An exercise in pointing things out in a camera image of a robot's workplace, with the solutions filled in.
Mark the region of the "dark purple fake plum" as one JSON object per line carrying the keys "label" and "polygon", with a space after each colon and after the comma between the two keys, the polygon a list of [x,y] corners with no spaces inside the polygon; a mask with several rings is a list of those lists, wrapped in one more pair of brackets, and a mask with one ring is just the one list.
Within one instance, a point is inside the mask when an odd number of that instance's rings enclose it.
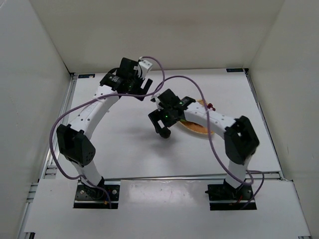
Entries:
{"label": "dark purple fake plum", "polygon": [[162,128],[159,132],[159,135],[164,138],[167,139],[170,137],[171,135],[171,131],[168,128]]}

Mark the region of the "red fake grape bunch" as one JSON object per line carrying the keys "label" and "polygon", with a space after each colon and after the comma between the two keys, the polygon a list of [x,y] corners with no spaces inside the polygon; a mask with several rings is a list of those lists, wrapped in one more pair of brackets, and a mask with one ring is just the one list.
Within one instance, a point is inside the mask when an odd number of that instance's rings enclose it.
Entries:
{"label": "red fake grape bunch", "polygon": [[207,105],[207,108],[208,108],[209,110],[216,111],[216,108],[213,106],[212,103],[209,103],[209,104]]}

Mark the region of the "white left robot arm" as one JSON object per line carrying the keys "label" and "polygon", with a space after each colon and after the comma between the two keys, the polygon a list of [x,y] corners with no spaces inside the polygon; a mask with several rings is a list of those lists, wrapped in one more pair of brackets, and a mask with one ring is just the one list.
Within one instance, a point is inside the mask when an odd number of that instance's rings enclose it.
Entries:
{"label": "white left robot arm", "polygon": [[123,58],[120,66],[110,70],[100,81],[94,94],[95,102],[85,106],[68,125],[60,124],[57,128],[60,153],[75,167],[81,176],[84,192],[94,200],[103,200],[106,195],[104,178],[93,161],[96,149],[90,141],[92,134],[121,94],[136,95],[143,101],[152,84],[152,80],[146,79],[152,66],[145,59]]}

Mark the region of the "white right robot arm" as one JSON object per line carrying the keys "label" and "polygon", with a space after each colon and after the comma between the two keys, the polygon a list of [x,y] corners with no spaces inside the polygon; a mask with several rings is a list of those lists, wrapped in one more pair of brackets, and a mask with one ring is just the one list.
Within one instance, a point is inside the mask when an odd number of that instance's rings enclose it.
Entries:
{"label": "white right robot arm", "polygon": [[153,96],[151,101],[156,103],[157,109],[149,114],[149,119],[162,138],[169,138],[169,128],[185,120],[206,128],[208,132],[214,132],[224,140],[225,153],[229,159],[227,176],[222,188],[211,194],[235,199],[240,189],[247,185],[244,181],[246,170],[260,144],[250,120],[245,116],[234,119],[219,114],[190,97],[180,99],[170,89]]}

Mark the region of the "woven bamboo fruit basket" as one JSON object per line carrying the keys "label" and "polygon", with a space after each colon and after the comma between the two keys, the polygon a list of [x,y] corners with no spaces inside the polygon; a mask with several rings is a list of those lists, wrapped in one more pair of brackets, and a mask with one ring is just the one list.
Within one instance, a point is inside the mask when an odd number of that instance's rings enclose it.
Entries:
{"label": "woven bamboo fruit basket", "polygon": [[[196,101],[199,102],[202,106],[204,106],[203,100],[196,100]],[[194,133],[208,135],[207,128],[205,128],[199,124],[196,124],[194,122],[190,122],[190,121],[186,121],[186,120],[181,119],[180,124],[182,124],[186,129],[188,129]]]}

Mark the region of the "blue tape label left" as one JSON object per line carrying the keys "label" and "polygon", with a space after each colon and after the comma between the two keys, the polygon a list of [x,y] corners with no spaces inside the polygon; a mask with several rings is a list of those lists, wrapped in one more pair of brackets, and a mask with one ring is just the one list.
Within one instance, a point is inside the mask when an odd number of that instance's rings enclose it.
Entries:
{"label": "blue tape label left", "polygon": [[78,79],[95,78],[95,74],[79,74]]}

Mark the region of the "blue tape label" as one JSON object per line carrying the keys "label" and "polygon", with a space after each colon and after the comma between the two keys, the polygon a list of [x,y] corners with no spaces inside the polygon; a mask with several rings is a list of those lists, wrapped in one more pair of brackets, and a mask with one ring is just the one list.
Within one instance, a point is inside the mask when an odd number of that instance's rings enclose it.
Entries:
{"label": "blue tape label", "polygon": [[226,72],[239,73],[239,72],[244,72],[244,69],[243,68],[226,68]]}
{"label": "blue tape label", "polygon": [[79,74],[78,79],[95,78],[95,74]]}

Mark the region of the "blue tape label right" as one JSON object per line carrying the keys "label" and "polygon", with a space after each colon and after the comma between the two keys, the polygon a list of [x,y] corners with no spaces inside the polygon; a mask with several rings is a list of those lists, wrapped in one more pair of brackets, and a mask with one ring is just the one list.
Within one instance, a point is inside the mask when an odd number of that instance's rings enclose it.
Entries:
{"label": "blue tape label right", "polygon": [[226,68],[226,72],[239,73],[239,72],[244,72],[244,69],[243,68]]}

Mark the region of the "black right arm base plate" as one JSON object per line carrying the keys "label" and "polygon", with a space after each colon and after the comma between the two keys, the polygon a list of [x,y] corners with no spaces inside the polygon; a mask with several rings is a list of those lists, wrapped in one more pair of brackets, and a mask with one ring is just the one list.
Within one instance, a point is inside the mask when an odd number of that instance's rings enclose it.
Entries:
{"label": "black right arm base plate", "polygon": [[226,184],[208,184],[205,193],[211,211],[257,210],[251,186],[231,189]]}

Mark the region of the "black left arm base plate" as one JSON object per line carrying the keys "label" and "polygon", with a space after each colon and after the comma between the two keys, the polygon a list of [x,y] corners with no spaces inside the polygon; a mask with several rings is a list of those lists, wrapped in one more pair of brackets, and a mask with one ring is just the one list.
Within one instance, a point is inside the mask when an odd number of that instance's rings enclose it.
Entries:
{"label": "black left arm base plate", "polygon": [[120,181],[105,181],[104,189],[108,192],[111,207],[107,195],[99,189],[88,187],[78,182],[73,208],[75,209],[118,209],[120,197]]}

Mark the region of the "aluminium front frame rail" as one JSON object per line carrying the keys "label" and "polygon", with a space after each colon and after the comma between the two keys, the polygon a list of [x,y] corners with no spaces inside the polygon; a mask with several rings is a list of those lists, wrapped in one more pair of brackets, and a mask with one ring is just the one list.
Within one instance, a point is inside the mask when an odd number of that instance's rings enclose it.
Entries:
{"label": "aluminium front frame rail", "polygon": [[[252,173],[254,179],[262,179],[261,173]],[[279,172],[264,173],[265,179],[281,180]],[[186,175],[186,176],[157,176],[157,177],[122,177],[122,178],[104,178],[105,181],[120,180],[223,180],[226,174],[203,174],[203,175]]]}

